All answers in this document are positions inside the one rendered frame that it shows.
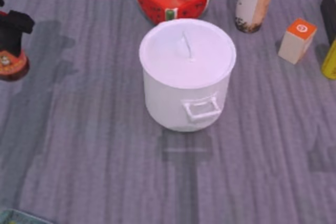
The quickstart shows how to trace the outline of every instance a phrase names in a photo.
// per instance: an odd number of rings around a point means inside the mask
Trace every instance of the gray wooden surface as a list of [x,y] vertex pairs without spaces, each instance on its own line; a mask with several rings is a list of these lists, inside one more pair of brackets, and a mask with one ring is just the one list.
[[[321,0],[272,0],[262,29],[236,30],[235,0],[204,20],[237,46],[225,110],[173,133],[144,107],[134,0],[5,0],[37,22],[29,75],[0,83],[0,204],[55,223],[335,224],[336,81]],[[319,29],[302,62],[277,56],[297,17]]]

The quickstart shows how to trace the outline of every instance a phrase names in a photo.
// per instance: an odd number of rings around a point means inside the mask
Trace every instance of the white jar lid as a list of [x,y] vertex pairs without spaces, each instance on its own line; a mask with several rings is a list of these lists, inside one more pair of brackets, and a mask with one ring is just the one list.
[[151,77],[179,89],[213,85],[230,74],[236,61],[231,38],[198,19],[160,23],[143,38],[139,54]]

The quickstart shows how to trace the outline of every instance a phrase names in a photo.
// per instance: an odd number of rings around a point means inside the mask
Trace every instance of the pot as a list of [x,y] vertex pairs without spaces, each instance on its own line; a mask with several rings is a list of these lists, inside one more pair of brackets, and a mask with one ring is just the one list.
[[236,62],[223,30],[197,19],[162,22],[145,35],[139,54],[145,105],[155,121],[193,132],[219,118]]

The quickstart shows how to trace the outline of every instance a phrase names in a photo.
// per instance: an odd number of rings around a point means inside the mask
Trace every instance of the yellow object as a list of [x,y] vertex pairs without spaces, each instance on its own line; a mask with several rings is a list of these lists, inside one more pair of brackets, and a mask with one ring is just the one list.
[[321,71],[325,77],[336,80],[336,39],[322,64]]

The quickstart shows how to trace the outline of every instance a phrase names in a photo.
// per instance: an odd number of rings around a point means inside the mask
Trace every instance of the wood grain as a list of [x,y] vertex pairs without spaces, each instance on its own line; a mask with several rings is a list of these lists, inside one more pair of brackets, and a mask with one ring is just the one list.
[[[170,132],[144,107],[134,0],[5,0],[37,25],[28,76],[0,83],[0,204],[55,223],[334,224],[336,82],[321,0],[272,0],[261,30],[236,30],[236,0],[204,20],[237,47],[224,112]],[[319,27],[296,66],[277,56],[296,18]]]

